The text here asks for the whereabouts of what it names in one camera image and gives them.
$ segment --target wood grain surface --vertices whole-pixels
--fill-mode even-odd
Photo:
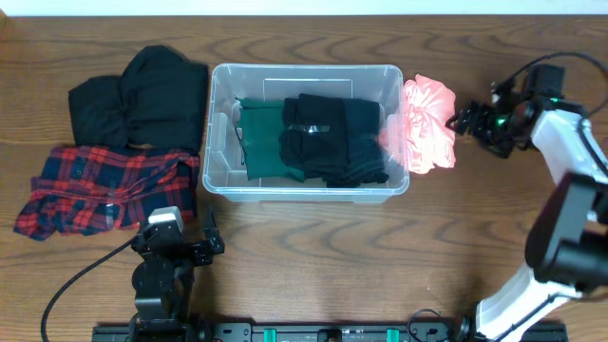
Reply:
[[[489,84],[548,52],[608,60],[606,17],[163,17],[10,18],[0,33],[0,340],[39,341],[55,292],[86,265],[132,237],[12,232],[49,149],[73,143],[67,91],[119,74],[147,45],[167,44],[214,67],[224,62],[394,64],[408,78],[440,80],[457,107],[488,101]],[[592,106],[600,75],[569,58],[565,93]],[[608,111],[594,131],[608,135]],[[382,205],[236,204],[199,186],[213,204],[226,253],[199,270],[193,308],[258,322],[405,321],[432,308],[457,315],[496,292],[523,262],[523,244],[553,189],[542,156],[500,160],[459,138],[454,169],[412,176]],[[90,340],[100,322],[135,312],[130,278],[140,258],[124,251],[76,282],[48,321],[51,341]],[[552,314],[573,341],[608,339],[602,304],[570,303]]]

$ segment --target black cable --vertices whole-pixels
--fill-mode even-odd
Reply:
[[[416,337],[415,333],[411,332],[411,321],[413,321],[414,318],[416,318],[416,316],[418,314],[421,314],[421,313],[431,313],[431,314],[435,314],[435,315],[437,315],[437,317],[441,318],[441,315],[438,314],[436,311],[434,311],[432,309],[421,309],[421,310],[418,310],[408,321],[408,334],[409,334],[409,336],[411,336],[411,338],[413,338],[417,342],[425,342],[425,341],[422,341],[420,338]],[[444,338],[443,340],[439,340],[437,342],[446,342],[450,338],[450,333],[452,332],[452,329],[451,329],[451,327],[446,322],[444,322],[444,324],[447,326],[447,337]]]
[[[115,255],[117,255],[121,250],[125,249],[131,243],[133,243],[134,240],[135,240],[135,237],[131,238],[129,241],[125,242],[119,248],[117,248],[114,251],[110,252],[107,256],[104,256],[101,259],[93,262],[92,264],[90,264],[89,266],[87,266],[86,268],[84,268],[81,272],[79,272],[77,275],[73,276],[72,279],[70,279],[64,286],[61,287],[61,289],[59,289],[59,291],[57,291],[57,293],[55,294],[55,296],[49,301],[49,303],[47,305],[47,308],[45,309],[45,313],[42,315],[42,321],[40,322],[40,334],[42,335],[43,342],[48,342],[48,336],[47,336],[47,320],[48,320],[48,315],[50,314],[50,310],[53,308],[53,305],[55,305],[55,302],[57,301],[57,299],[59,299],[59,297],[67,290],[67,288],[71,284],[73,284],[76,280],[78,280],[81,276],[84,276],[88,271],[90,271],[90,270],[94,269],[95,267],[99,266],[101,263],[103,263],[104,261],[108,260],[109,258],[114,257]]]
[[[555,58],[555,57],[566,57],[566,56],[581,58],[581,59],[591,63],[595,67],[597,67],[599,69],[599,71],[601,71],[601,73],[604,76],[604,79],[606,80],[606,83],[608,85],[608,70],[597,59],[595,59],[585,53],[580,53],[580,52],[555,52],[555,53],[550,53],[548,55],[541,56],[541,57],[535,59],[534,61],[529,62],[525,66],[522,66],[519,70],[515,71],[515,73],[513,75],[511,75],[511,77],[507,78],[506,81],[501,83],[501,86],[506,84],[507,82],[512,82],[519,74],[528,70],[530,67],[532,67],[533,65],[535,65],[538,62],[548,60],[551,58]],[[592,115],[596,114],[597,112],[599,112],[602,108],[604,108],[607,105],[608,105],[608,90],[606,91],[606,96],[605,96],[604,100],[601,102],[601,104],[599,104],[593,110],[589,111],[587,116],[585,117],[585,119],[589,119]]]
[[[593,161],[599,167],[601,172],[603,172],[604,175],[608,176],[608,165],[606,165],[606,162],[601,159],[601,157],[598,155],[598,153],[593,148],[593,146],[591,146],[591,142],[589,142],[589,140],[587,139],[587,136],[585,135],[584,123],[586,120],[587,119],[585,119],[585,118],[580,118],[579,123],[577,123],[577,133],[579,134],[579,138],[582,141],[582,144],[585,146],[585,149],[587,150],[587,152],[589,152],[589,154],[591,155],[591,158],[593,159]]]

